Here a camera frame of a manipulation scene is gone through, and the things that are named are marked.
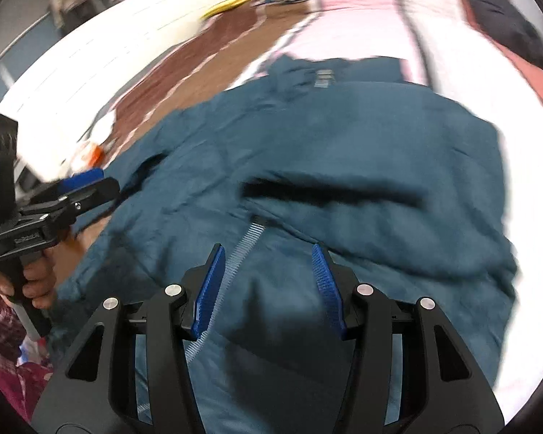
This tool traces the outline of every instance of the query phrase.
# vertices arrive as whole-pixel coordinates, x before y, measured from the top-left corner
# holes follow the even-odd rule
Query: orange object
[[[71,160],[73,174],[87,171],[97,166],[104,155],[103,149],[93,141],[86,140],[80,144]]]

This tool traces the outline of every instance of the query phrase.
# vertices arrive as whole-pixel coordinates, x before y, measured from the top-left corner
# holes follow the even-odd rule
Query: white mattress
[[[201,12],[217,1],[128,0],[65,37],[0,104],[0,112],[20,123],[22,159],[43,179],[55,178],[99,109],[155,57],[193,35]],[[513,2],[543,37],[543,14],[536,3]],[[478,44],[491,50],[481,40]],[[498,63],[502,68],[507,62]],[[518,74],[511,71],[511,76]],[[526,123],[509,123],[492,114],[487,98],[461,95],[458,101],[502,131],[510,180],[505,228],[517,248],[518,302],[494,388],[508,421],[543,377],[543,112],[535,100]]]

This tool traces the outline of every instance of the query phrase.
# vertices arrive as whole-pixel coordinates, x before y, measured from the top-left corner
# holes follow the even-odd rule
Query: blue gripper pad
[[[80,189],[81,187],[88,186],[96,181],[99,181],[105,177],[105,172],[101,168],[93,168],[85,171],[84,173],[78,173],[70,178],[62,179],[58,183],[58,194],[67,194],[67,192]]]
[[[318,244],[315,244],[313,247],[311,262],[316,284],[318,285],[320,295],[322,295],[330,324],[338,332],[338,335],[343,338],[346,334],[346,324],[344,322],[342,296],[336,286],[324,253]]]
[[[191,334],[197,339],[209,326],[224,273],[225,250],[223,246],[220,246],[195,299],[195,318],[191,326]]]

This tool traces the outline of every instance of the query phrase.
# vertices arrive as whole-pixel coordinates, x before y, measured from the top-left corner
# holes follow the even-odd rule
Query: zipper teeth
[[[187,359],[188,363],[191,362],[195,358],[197,353],[199,353],[199,351],[205,344],[205,341],[209,337],[209,333],[211,333],[211,328],[213,327],[215,318],[217,317],[217,314],[219,313],[219,310],[221,309],[221,306],[223,304],[223,299],[225,298],[225,293],[227,292],[227,289],[229,289],[229,286],[232,284],[233,278],[237,274],[239,266],[241,266],[243,260],[246,258],[246,256],[251,251],[251,249],[255,246],[259,237],[262,236],[262,233],[264,232],[265,229],[266,227],[264,224],[253,222],[249,226],[247,233],[239,241],[238,245],[235,247],[232,254],[227,259],[225,272],[223,273],[223,279],[221,280],[221,287],[217,294],[217,298],[215,299],[215,305],[213,306],[213,313],[211,314],[211,318],[209,320],[209,325],[207,326],[207,330],[203,332],[203,334],[197,341],[192,342],[185,349],[185,358]]]

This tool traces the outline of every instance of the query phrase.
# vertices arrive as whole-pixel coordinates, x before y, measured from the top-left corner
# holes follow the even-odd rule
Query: human hand
[[[24,277],[28,281],[22,288],[25,297],[32,299],[32,305],[37,309],[48,309],[54,303],[56,293],[56,276],[52,265],[52,249],[43,251],[43,256],[24,267]],[[0,272],[0,295],[6,304],[7,298],[14,295],[14,288],[9,279]]]

